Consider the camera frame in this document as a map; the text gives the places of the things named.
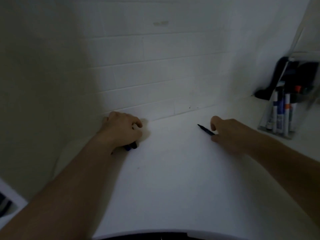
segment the black pen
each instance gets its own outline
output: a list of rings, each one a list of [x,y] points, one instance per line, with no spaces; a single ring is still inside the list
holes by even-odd
[[[202,125],[199,125],[197,124],[205,133],[209,134],[210,136],[213,136],[214,133],[211,132],[210,130],[208,130],[206,127],[202,126]]]

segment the white desk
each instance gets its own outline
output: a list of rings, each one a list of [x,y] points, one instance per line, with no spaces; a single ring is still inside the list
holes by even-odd
[[[320,239],[319,229],[259,164],[228,155],[197,126],[209,128],[210,118],[218,115],[256,128],[266,103],[250,97],[145,122],[147,138],[139,147],[114,153],[119,159],[109,174],[93,238],[182,231],[219,239]],[[317,159],[320,134],[310,126],[318,110],[295,140],[282,140]],[[87,140],[65,147],[56,174]]]

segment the person's left hand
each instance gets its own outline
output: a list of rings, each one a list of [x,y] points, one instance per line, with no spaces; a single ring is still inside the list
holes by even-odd
[[[128,145],[142,136],[142,131],[133,129],[134,124],[139,128],[142,127],[138,117],[113,111],[109,114],[109,117],[103,119],[101,129],[95,137],[113,149]]]

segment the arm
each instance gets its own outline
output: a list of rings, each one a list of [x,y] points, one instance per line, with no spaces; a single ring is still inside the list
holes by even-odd
[[[1,231],[0,239],[85,239],[95,216],[110,155],[142,136],[137,117],[111,112],[70,164]]]
[[[212,141],[260,163],[320,226],[320,163],[234,120],[214,116]]]

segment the person's right arm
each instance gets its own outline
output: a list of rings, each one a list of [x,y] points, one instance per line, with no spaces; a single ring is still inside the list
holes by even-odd
[[[260,163],[320,227],[320,163],[235,119],[211,118],[211,140]]]

